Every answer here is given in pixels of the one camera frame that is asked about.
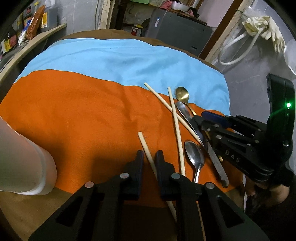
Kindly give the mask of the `right hand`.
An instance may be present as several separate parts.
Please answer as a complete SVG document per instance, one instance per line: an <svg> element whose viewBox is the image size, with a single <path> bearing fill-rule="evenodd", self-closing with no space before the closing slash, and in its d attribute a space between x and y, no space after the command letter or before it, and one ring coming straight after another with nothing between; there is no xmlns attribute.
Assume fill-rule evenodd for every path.
<svg viewBox="0 0 296 241"><path fill-rule="evenodd" d="M255 183L246 177L245 192L247 202L252 207L273 206L287 199L290 193L290 187L285 185L267 187L263 184Z"/></svg>

